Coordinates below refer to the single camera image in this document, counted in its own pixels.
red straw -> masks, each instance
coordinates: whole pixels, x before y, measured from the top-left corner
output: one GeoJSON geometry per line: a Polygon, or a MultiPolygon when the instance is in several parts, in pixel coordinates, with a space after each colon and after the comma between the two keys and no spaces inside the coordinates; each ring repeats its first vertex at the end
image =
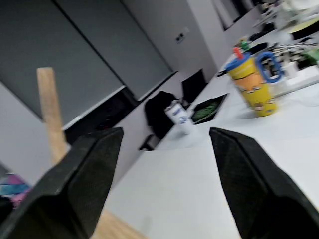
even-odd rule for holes
{"type": "Polygon", "coordinates": [[[240,50],[239,47],[235,47],[235,48],[234,48],[234,52],[235,52],[236,56],[237,56],[240,60],[244,59],[244,55],[243,55],[243,53],[241,52],[241,50],[240,50]]]}

green notebook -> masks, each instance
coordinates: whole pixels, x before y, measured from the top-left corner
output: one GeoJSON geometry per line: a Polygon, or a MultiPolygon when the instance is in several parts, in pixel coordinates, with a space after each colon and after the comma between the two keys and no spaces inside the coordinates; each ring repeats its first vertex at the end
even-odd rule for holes
{"type": "Polygon", "coordinates": [[[227,94],[198,104],[194,108],[194,114],[191,117],[194,124],[213,120],[226,96],[227,94]]]}

desk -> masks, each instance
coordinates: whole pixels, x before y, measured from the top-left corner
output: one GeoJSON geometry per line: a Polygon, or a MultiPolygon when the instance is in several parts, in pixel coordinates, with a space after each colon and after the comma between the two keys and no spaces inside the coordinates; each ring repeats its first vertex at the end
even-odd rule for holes
{"type": "Polygon", "coordinates": [[[107,209],[151,239],[239,239],[220,185],[208,136],[211,127],[255,138],[319,209],[319,107],[298,101],[301,94],[318,92],[315,84],[282,96],[275,114],[257,118],[227,75],[213,78],[188,110],[228,93],[215,119],[187,136],[174,127],[114,187],[107,209]],[[191,158],[194,152],[199,156],[191,158]]]}

wall outlet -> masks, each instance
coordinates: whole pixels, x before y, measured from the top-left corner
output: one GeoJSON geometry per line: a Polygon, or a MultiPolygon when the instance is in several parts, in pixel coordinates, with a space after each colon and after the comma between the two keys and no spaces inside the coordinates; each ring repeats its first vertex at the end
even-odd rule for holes
{"type": "Polygon", "coordinates": [[[176,38],[177,44],[181,44],[181,42],[184,41],[184,40],[185,40],[185,34],[184,33],[180,33],[178,35],[178,37],[176,38]]]}
{"type": "Polygon", "coordinates": [[[181,44],[181,42],[185,40],[187,34],[189,33],[190,33],[189,28],[187,26],[184,27],[182,32],[177,36],[177,38],[175,38],[177,44],[181,44]]]}

wooden stick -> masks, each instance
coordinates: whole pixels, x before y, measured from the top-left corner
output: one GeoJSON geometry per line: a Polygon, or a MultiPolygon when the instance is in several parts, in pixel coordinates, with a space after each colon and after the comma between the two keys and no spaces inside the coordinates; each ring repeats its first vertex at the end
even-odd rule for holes
{"type": "MultiPolygon", "coordinates": [[[[66,154],[66,140],[62,130],[59,100],[56,92],[54,71],[50,67],[37,69],[38,87],[43,120],[46,124],[52,151],[52,162],[57,164],[66,154]]],[[[146,239],[114,215],[103,211],[93,239],[146,239]]]]}
{"type": "Polygon", "coordinates": [[[59,98],[56,93],[54,71],[52,68],[38,68],[38,88],[41,101],[42,117],[46,125],[52,162],[57,164],[66,154],[66,140],[62,131],[62,119],[59,98]]]}

